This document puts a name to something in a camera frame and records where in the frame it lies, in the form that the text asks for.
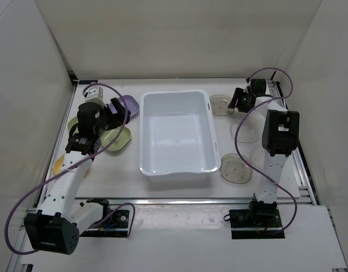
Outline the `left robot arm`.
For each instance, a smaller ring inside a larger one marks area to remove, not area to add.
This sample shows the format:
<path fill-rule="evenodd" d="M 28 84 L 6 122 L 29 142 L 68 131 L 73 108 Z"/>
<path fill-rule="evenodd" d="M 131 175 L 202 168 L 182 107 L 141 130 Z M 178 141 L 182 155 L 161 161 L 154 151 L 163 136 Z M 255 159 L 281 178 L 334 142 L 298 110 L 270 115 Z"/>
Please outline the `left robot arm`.
<path fill-rule="evenodd" d="M 112 213 L 105 199 L 92 198 L 76 211 L 73 204 L 80 184 L 101 147 L 101 136 L 122 128 L 129 122 L 130 112 L 119 99 L 108 105 L 85 102 L 78 108 L 77 123 L 69 131 L 60 176 L 35 213 L 24 218 L 29 241 L 35 251 L 70 255 L 78 245 L 80 234 L 91 227 L 107 226 Z"/>

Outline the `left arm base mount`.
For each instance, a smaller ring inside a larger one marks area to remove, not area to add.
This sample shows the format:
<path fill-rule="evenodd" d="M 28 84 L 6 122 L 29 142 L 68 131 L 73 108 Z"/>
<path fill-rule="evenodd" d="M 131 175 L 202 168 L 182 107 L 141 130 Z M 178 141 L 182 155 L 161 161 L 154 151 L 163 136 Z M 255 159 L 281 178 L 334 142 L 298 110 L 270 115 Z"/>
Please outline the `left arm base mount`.
<path fill-rule="evenodd" d="M 130 202 L 125 202 L 116 207 L 112 207 L 110 202 L 104 198 L 90 198 L 86 202 L 81 202 L 80 205 L 86 203 L 99 204 L 103 207 L 102 219 L 105 219 L 101 224 L 97 222 L 95 227 L 90 227 L 84 231 L 80 237 L 116 237 L 127 238 L 131 234 L 134 218 L 135 206 Z"/>

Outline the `yellow square plate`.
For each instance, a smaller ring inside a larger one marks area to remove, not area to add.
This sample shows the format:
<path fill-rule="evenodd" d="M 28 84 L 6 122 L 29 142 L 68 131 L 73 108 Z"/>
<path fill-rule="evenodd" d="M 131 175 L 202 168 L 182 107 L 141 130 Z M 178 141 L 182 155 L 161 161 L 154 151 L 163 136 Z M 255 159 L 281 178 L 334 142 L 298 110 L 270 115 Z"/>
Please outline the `yellow square plate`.
<path fill-rule="evenodd" d="M 64 155 L 60 156 L 53 164 L 52 166 L 52 171 L 54 175 L 57 175 L 60 173 L 61 168 L 63 166 L 63 162 L 64 162 Z"/>

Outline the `clear plate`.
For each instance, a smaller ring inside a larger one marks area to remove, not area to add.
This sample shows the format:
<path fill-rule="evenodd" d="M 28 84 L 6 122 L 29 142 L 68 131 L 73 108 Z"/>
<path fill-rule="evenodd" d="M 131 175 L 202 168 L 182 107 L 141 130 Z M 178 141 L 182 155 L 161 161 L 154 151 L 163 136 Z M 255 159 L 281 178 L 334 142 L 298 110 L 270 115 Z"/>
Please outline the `clear plate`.
<path fill-rule="evenodd" d="M 252 179 L 253 169 L 248 167 L 238 154 L 230 153 L 221 158 L 220 174 L 230 183 L 246 184 Z"/>
<path fill-rule="evenodd" d="M 231 98 L 227 95 L 213 95 L 210 96 L 211 110 L 214 116 L 230 116 L 235 111 L 229 108 Z"/>
<path fill-rule="evenodd" d="M 230 133 L 231 137 L 235 139 L 235 134 L 238 129 L 240 121 L 243 119 L 244 113 L 234 113 L 232 116 L 232 122 L 230 124 Z M 254 122 L 247 118 L 240 127 L 240 130 L 237 135 L 237 141 L 240 143 L 255 143 L 259 140 L 259 134 Z"/>
<path fill-rule="evenodd" d="M 265 150 L 260 145 L 256 145 L 250 152 L 249 158 L 255 167 L 263 169 L 265 160 Z"/>

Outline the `purple square plate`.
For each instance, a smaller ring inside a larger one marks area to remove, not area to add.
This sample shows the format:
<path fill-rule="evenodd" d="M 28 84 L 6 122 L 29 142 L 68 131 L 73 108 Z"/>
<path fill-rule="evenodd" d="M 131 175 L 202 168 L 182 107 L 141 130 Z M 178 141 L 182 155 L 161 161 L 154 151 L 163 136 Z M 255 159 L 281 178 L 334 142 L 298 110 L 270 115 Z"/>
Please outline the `purple square plate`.
<path fill-rule="evenodd" d="M 119 97 L 118 101 L 122 106 L 122 113 L 125 114 L 125 105 L 130 112 L 130 116 L 133 117 L 139 112 L 139 103 L 133 98 L 131 95 L 124 95 L 123 97 Z"/>

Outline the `green plate with panda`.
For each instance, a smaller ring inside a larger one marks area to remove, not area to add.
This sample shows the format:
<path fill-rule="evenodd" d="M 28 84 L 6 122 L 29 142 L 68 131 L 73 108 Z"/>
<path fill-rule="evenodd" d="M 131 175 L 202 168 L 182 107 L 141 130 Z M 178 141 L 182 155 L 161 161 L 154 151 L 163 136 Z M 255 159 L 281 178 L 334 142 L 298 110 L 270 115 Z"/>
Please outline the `green plate with panda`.
<path fill-rule="evenodd" d="M 109 145 L 109 143 L 117 136 L 120 128 L 106 131 L 101 136 L 101 147 L 105 148 L 105 152 L 111 156 L 120 155 L 131 141 L 131 131 L 128 128 L 124 128 L 121 134 L 116 138 L 116 140 Z"/>

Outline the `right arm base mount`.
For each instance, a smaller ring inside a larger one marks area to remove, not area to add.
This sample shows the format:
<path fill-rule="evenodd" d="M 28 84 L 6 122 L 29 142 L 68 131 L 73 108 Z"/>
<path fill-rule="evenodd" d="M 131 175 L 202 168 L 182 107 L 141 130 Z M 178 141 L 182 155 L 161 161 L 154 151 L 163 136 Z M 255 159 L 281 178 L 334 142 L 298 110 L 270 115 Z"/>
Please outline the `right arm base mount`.
<path fill-rule="evenodd" d="M 233 240 L 284 239 L 277 203 L 251 201 L 247 209 L 232 209 L 223 217 Z"/>

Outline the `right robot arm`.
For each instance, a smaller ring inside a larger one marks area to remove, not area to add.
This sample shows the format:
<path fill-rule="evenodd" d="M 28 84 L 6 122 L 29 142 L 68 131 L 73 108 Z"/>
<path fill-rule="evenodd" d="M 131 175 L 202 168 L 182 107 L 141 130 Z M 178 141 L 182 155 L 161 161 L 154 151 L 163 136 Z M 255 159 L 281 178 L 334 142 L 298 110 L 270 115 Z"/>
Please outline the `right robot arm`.
<path fill-rule="evenodd" d="M 246 118 L 257 111 L 265 118 L 262 131 L 264 166 L 253 170 L 261 175 L 260 186 L 255 191 L 247 212 L 248 222 L 256 227 L 274 219 L 277 211 L 277 191 L 285 162 L 299 144 L 300 113 L 288 110 L 266 94 L 266 80 L 247 79 L 245 88 L 236 88 L 229 109 L 246 115 L 238 124 L 235 140 Z"/>

